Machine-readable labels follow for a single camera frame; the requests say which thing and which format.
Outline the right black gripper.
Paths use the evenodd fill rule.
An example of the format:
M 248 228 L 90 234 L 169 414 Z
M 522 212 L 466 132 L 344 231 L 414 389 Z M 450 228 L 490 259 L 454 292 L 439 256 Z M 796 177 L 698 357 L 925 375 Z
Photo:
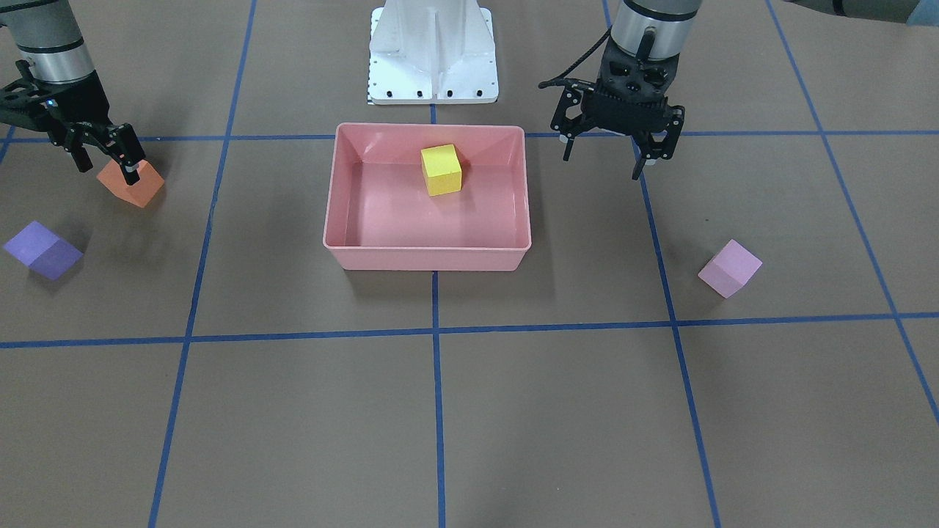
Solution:
M 70 154 L 81 173 L 92 169 L 84 146 L 94 146 L 120 165 L 127 185 L 140 180 L 144 148 L 130 123 L 114 126 L 110 120 L 110 104 L 97 71 L 63 84 L 17 79 L 2 88 L 1 103 L 4 124 L 46 133 L 54 146 Z

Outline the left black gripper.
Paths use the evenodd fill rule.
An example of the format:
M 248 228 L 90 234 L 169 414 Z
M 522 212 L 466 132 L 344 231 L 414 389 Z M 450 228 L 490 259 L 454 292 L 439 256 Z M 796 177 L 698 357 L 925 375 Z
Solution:
M 638 148 L 632 180 L 640 179 L 646 164 L 671 159 L 684 127 L 684 107 L 667 97 L 678 66 L 678 56 L 640 61 L 625 51 L 605 51 L 597 80 L 553 79 L 563 90 L 551 117 L 551 128 L 566 144 L 563 160 L 569 161 L 578 135 L 593 129 L 632 137 Z

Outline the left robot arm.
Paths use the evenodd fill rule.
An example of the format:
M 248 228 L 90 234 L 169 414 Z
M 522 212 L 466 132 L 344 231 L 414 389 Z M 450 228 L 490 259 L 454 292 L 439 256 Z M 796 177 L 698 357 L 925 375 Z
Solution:
M 647 164 L 671 159 L 683 131 L 685 109 L 668 102 L 681 51 L 700 1 L 623 1 L 594 49 L 603 51 L 595 81 L 566 69 L 538 87 L 563 93 L 550 127 L 572 153 L 574 140 L 594 129 L 628 136 L 638 149 L 632 177 Z

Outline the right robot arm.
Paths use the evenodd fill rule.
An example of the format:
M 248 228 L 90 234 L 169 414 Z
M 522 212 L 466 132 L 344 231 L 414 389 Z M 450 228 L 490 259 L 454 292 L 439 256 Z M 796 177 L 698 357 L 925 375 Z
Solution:
M 145 152 L 131 124 L 110 120 L 110 103 L 67 1 L 4 1 L 1 23 L 21 53 L 19 78 L 2 87 L 4 124 L 46 133 L 80 172 L 96 147 L 119 164 L 127 185 L 140 180 Z

